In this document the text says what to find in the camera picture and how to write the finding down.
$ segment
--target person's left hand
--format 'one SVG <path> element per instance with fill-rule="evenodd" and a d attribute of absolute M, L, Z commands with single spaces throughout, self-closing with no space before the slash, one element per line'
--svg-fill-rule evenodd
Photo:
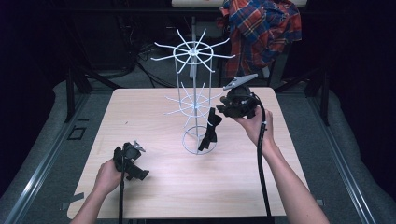
<path fill-rule="evenodd" d="M 93 190 L 98 190 L 107 195 L 119 185 L 120 181 L 121 172 L 116 169 L 116 165 L 111 159 L 101 165 L 96 176 Z"/>

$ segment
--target forearm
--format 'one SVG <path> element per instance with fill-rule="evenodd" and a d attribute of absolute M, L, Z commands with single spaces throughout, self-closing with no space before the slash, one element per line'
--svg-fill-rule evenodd
<path fill-rule="evenodd" d="M 276 186 L 290 223 L 329 223 L 301 179 L 294 173 L 278 146 L 263 153 L 274 175 Z"/>
<path fill-rule="evenodd" d="M 99 210 L 105 200 L 106 195 L 98 190 L 93 190 L 79 209 L 78 213 L 72 220 L 72 224 L 77 223 L 95 223 Z"/>

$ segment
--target flannel fabric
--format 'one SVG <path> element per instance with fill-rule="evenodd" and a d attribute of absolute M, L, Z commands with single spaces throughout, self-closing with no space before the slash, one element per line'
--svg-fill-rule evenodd
<path fill-rule="evenodd" d="M 230 22 L 231 55 L 226 77 L 258 72 L 274 61 L 287 43 L 301 40 L 300 12 L 291 1 L 225 0 Z"/>

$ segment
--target rotating display stand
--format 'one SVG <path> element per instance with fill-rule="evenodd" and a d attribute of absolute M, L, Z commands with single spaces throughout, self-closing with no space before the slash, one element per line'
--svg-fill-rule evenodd
<path fill-rule="evenodd" d="M 221 94 L 211 96 L 211 88 L 212 88 L 212 74 L 215 71 L 212 69 L 212 61 L 214 57 L 219 58 L 227 58 L 230 59 L 234 56 L 224 56 L 218 55 L 214 53 L 213 48 L 216 46 L 223 45 L 229 41 L 229 39 L 220 42 L 218 44 L 209 46 L 206 43 L 203 43 L 202 40 L 205 36 L 204 29 L 201 38 L 196 41 L 195 35 L 192 37 L 192 41 L 186 41 L 177 30 L 178 36 L 181 38 L 182 43 L 176 47 L 160 45 L 155 43 L 158 47 L 168 48 L 173 50 L 173 54 L 170 56 L 162 57 L 162 58 L 151 58 L 154 61 L 161 61 L 165 59 L 175 59 L 175 68 L 176 68 L 176 77 L 177 77 L 177 91 L 178 91 L 178 99 L 173 99 L 166 97 L 166 99 L 170 101 L 174 101 L 178 103 L 178 109 L 175 111 L 171 111 L 166 113 L 166 115 L 171 115 L 174 113 L 183 113 L 187 117 L 187 121 L 184 124 L 184 134 L 182 136 L 182 144 L 183 147 L 186 148 L 190 153 L 196 155 L 202 155 L 210 152 L 216 146 L 216 143 L 211 143 L 208 149 L 199 150 L 198 147 L 201 144 L 202 139 L 206 133 L 206 126 L 200 124 L 200 119 L 203 119 L 205 124 L 212 126 L 212 124 L 208 121 L 207 115 L 212 106 L 212 99 L 219 97 Z M 197 89 L 196 86 L 196 78 L 197 78 L 197 65 L 202 64 L 209 72 L 208 74 L 208 82 L 209 85 L 206 88 L 205 83 L 202 87 Z M 183 83 L 179 81 L 179 76 L 181 71 L 189 66 L 191 69 L 191 78 L 192 78 L 192 92 L 188 92 L 188 90 L 184 87 Z"/>

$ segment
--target wooden tabletop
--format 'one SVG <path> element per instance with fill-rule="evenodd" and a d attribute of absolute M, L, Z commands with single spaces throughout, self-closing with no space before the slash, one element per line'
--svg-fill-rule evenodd
<path fill-rule="evenodd" d="M 291 1 L 297 7 L 305 7 L 307 0 Z M 221 7 L 224 0 L 172 0 L 173 7 Z"/>
<path fill-rule="evenodd" d="M 261 98 L 265 108 L 273 111 L 276 142 L 290 166 L 306 184 L 274 91 L 270 88 L 251 88 L 251 91 Z M 215 88 L 211 96 L 226 93 Z M 208 94 L 208 89 L 205 89 L 203 95 Z M 137 140 L 147 152 L 135 165 L 149 170 L 149 174 L 143 181 L 125 180 L 125 218 L 266 216 L 256 148 L 243 128 L 217 111 L 223 121 L 216 128 L 216 147 L 205 155 L 194 155 L 182 144 L 188 117 L 181 112 L 165 115 L 179 110 L 178 102 L 165 96 L 178 99 L 177 89 L 123 89 L 113 92 L 76 194 L 84 192 L 86 198 L 100 165 L 112 158 L 114 149 Z M 212 107 L 216 105 L 222 105 L 219 97 L 212 101 Z M 272 215 L 285 216 L 265 160 L 263 169 Z M 67 213 L 70 218 L 75 216 L 84 200 L 71 203 Z M 119 188 L 106 197 L 98 217 L 117 218 L 118 215 Z"/>

